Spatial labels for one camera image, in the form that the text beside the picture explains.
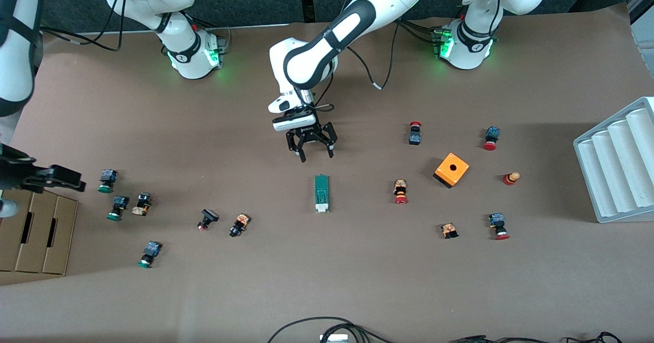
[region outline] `cardboard box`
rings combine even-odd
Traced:
[[[77,201],[52,192],[5,190],[18,213],[0,220],[0,285],[66,274]]]

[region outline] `brown table surface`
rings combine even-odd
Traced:
[[[426,25],[446,20],[426,21]],[[652,94],[654,80],[623,5],[586,14],[507,17],[486,62],[458,71],[400,30],[382,92],[344,53],[325,101],[339,141],[329,159],[288,152],[266,107],[278,94],[268,48],[310,40],[322,25],[237,29],[225,68],[189,81],[154,35],[126,35],[110,53],[49,45],[13,145],[43,165],[84,174],[68,276],[0,288],[0,338],[33,341],[266,341],[314,315],[353,320],[397,342],[463,336],[651,341],[654,226],[597,224],[572,141]],[[354,47],[378,82],[392,27]],[[104,39],[108,44],[115,37]],[[316,89],[320,93],[324,84]],[[423,122],[423,143],[407,145]],[[498,126],[498,150],[481,149]],[[453,189],[432,173],[449,152],[470,164]],[[146,218],[105,219],[113,195],[152,192]],[[523,174],[514,187],[500,176]],[[330,176],[332,213],[313,212],[313,176]],[[396,178],[409,203],[393,203]],[[195,228],[211,208],[220,222]],[[248,231],[230,238],[240,212]],[[486,215],[503,212],[511,239]],[[444,240],[454,222],[460,237]],[[152,270],[137,266],[164,244]],[[278,341],[317,341],[330,322]]]

